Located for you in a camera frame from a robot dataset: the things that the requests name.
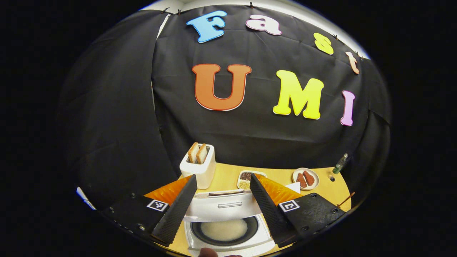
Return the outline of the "clear plastic water bottle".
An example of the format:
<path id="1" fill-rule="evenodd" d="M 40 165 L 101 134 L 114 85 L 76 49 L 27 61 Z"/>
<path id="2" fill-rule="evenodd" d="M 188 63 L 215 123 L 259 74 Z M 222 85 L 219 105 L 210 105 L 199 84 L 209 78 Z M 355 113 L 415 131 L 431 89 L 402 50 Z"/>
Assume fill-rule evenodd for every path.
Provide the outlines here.
<path id="1" fill-rule="evenodd" d="M 333 174 L 339 174 L 341 170 L 345 167 L 347 161 L 349 159 L 349 154 L 344 153 L 344 156 L 337 162 L 336 166 L 333 168 Z"/>

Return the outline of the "white divided grain dish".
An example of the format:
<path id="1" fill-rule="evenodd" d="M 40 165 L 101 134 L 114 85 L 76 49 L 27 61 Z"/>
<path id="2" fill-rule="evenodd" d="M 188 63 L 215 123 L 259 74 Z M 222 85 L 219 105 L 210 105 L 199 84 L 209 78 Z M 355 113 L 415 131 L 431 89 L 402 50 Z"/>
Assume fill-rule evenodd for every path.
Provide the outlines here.
<path id="1" fill-rule="evenodd" d="M 267 174 L 260 171 L 251 171 L 251 170 L 243 170 L 240 172 L 237 181 L 238 189 L 248 190 L 250 189 L 250 179 L 252 174 L 258 174 L 263 177 L 267 177 Z"/>

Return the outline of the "white round plate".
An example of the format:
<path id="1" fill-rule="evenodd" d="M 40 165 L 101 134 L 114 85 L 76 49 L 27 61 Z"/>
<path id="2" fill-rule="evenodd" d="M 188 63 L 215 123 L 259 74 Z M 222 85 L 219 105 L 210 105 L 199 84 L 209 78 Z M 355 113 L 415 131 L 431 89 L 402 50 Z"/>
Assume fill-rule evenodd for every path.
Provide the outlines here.
<path id="1" fill-rule="evenodd" d="M 303 173 L 305 170 L 308 171 L 310 174 L 312 174 L 312 176 L 315 179 L 315 182 L 314 182 L 314 184 L 312 186 L 307 186 L 306 188 L 300 188 L 300 190 L 310 191 L 312 189 L 315 189 L 319 185 L 319 177 L 318 177 L 317 173 L 315 173 L 311 169 L 308 169 L 308 168 L 298 168 L 298 169 L 296 169 L 292 174 L 292 180 L 293 180 L 293 182 L 296 182 L 297 174 L 299 172 Z"/>

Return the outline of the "black backdrop cloth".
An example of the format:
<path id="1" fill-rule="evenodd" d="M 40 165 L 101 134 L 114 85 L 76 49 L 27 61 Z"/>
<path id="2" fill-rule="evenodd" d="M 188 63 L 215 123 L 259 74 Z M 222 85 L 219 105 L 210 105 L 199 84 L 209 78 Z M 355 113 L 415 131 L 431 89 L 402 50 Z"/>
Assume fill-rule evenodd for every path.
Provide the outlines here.
<path id="1" fill-rule="evenodd" d="M 82 54 L 62 87 L 67 170 L 97 209 L 176 180 L 192 143 L 256 168 L 333 167 L 366 197 L 387 159 L 387 83 L 323 26 L 286 12 L 209 5 L 140 10 Z"/>

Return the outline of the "white rice portion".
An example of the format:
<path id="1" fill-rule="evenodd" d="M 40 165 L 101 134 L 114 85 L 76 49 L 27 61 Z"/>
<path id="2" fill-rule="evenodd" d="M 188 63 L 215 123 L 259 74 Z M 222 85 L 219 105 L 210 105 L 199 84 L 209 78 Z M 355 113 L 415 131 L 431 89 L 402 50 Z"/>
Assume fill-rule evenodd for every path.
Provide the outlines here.
<path id="1" fill-rule="evenodd" d="M 248 225 L 243 219 L 220 222 L 201 223 L 201 232 L 211 240 L 233 241 L 241 238 L 248 230 Z"/>

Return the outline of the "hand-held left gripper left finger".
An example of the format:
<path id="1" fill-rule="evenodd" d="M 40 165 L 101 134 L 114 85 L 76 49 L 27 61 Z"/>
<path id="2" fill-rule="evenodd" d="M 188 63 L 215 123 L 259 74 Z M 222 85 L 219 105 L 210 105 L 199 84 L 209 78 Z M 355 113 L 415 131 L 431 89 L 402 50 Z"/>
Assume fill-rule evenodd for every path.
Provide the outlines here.
<path id="1" fill-rule="evenodd" d="M 132 233 L 136 238 L 168 247 L 175 239 L 181 221 L 197 189 L 196 175 L 177 180 L 176 197 L 126 196 L 103 210 L 110 221 Z"/>

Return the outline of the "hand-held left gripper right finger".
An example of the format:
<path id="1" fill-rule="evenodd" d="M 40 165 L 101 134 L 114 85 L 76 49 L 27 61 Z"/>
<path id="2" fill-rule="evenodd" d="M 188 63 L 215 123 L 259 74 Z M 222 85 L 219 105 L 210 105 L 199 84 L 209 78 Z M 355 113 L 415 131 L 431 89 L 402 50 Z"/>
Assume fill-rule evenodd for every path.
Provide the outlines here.
<path id="1" fill-rule="evenodd" d="M 315 192 L 302 195 L 262 175 L 251 175 L 250 190 L 279 248 L 308 242 L 346 215 Z"/>

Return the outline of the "white side table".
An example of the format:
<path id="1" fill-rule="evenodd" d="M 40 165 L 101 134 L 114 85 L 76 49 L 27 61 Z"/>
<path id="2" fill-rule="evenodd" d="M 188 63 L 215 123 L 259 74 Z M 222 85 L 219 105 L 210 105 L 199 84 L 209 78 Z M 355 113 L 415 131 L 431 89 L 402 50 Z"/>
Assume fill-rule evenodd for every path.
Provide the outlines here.
<path id="1" fill-rule="evenodd" d="M 92 210 L 96 210 L 95 206 L 93 206 L 90 200 L 88 200 L 87 196 L 80 187 L 76 188 L 76 193 L 83 200 L 83 202 L 86 203 Z"/>

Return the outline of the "white toaster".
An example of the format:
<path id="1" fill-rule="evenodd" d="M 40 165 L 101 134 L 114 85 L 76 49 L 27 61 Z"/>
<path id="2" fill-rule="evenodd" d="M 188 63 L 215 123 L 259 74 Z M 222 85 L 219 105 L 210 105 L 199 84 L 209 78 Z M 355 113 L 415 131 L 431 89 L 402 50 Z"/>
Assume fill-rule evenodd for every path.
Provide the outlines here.
<path id="1" fill-rule="evenodd" d="M 182 177 L 196 175 L 198 189 L 208 189 L 210 187 L 216 170 L 215 148 L 208 144 L 205 146 L 207 156 L 204 163 L 191 163 L 189 155 L 186 153 L 179 165 Z"/>

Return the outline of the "toast slice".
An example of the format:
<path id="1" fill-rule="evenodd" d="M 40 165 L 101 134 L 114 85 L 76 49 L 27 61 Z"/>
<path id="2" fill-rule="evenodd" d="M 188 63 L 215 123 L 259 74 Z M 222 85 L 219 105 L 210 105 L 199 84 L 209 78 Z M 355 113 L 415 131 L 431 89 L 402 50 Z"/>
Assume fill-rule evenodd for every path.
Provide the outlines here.
<path id="1" fill-rule="evenodd" d="M 207 154 L 207 145 L 203 143 L 199 146 L 199 150 L 196 153 L 196 162 L 198 164 L 203 164 L 205 162 L 205 159 L 207 158 Z"/>
<path id="2" fill-rule="evenodd" d="M 197 156 L 197 153 L 199 152 L 199 144 L 197 142 L 194 142 L 191 146 L 191 148 L 189 148 L 188 152 L 187 152 L 187 155 L 188 155 L 188 161 L 190 163 L 196 163 L 196 156 Z"/>

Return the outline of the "white rice cooker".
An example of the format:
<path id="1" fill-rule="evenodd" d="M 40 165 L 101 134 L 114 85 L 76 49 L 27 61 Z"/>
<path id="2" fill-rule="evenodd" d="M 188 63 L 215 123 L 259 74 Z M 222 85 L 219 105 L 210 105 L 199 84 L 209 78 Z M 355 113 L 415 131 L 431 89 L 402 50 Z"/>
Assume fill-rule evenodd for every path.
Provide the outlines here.
<path id="1" fill-rule="evenodd" d="M 201 223 L 243 219 L 248 225 L 244 236 L 233 241 L 211 240 L 201 232 Z M 184 217 L 188 253 L 197 257 L 201 248 L 211 248 L 219 256 L 257 257 L 279 250 L 250 190 L 199 192 Z"/>

